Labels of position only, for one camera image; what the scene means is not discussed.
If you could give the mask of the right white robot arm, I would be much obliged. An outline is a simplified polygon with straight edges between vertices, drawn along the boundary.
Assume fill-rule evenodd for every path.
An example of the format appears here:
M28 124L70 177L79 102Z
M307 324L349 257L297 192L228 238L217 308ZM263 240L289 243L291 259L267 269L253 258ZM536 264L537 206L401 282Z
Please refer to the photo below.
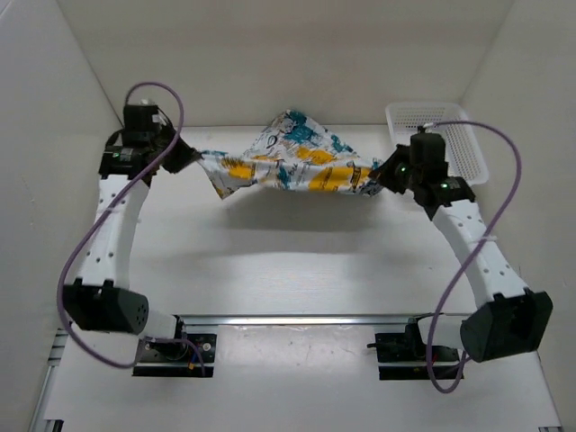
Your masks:
M446 142L418 127L407 145L398 145L370 177L396 193L412 192L414 201L444 235L460 263L431 318L404 338L409 356L423 360L437 345L463 350L482 363L536 351L553 311L546 292L533 292L511 268L485 223L472 188L448 174ZM442 310L458 280L466 277L476 310L466 319Z

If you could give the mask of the white yellow teal printed shorts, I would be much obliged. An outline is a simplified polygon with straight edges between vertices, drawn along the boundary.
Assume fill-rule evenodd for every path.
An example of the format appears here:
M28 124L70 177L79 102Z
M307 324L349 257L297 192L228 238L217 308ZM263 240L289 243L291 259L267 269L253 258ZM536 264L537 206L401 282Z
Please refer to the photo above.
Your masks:
M221 199L253 185L362 196L383 189L370 177L381 159L362 157L337 134L295 110L279 114L243 153L204 150L198 163Z

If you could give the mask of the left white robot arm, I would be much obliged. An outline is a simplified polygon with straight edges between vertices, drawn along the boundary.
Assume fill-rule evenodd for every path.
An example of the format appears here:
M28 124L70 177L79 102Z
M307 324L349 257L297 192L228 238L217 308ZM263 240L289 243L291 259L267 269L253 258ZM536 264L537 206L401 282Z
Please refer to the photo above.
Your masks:
M123 119L123 129L105 144L98 171L97 214L106 219L82 248L77 274L63 288L63 306L82 330L154 338L160 353L178 360L187 353L188 337L176 316L154 310L145 295L131 290L129 267L140 210L158 171L150 162L166 150L159 165L176 174L200 154L175 136L172 122L151 102L125 105Z

